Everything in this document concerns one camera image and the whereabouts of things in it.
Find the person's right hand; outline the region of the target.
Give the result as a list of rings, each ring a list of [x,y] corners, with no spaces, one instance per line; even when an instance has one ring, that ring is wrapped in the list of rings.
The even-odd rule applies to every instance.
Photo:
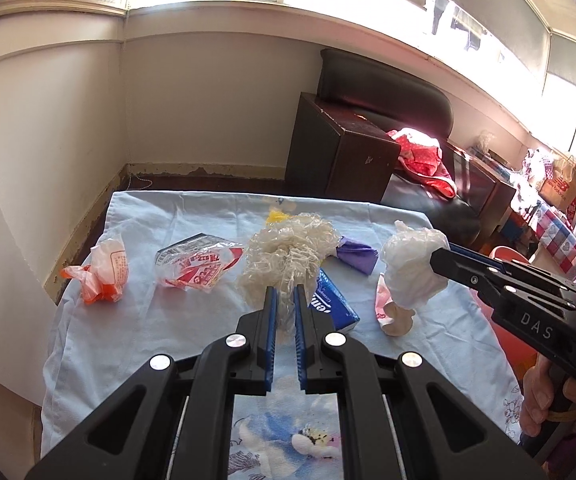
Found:
[[[524,434],[537,437],[546,420],[553,402],[556,388],[549,376],[551,362],[543,356],[538,356],[523,377],[524,399],[520,413],[520,426]],[[576,404],[576,380],[568,378],[563,386],[564,395]],[[576,434],[576,422],[572,431]]]

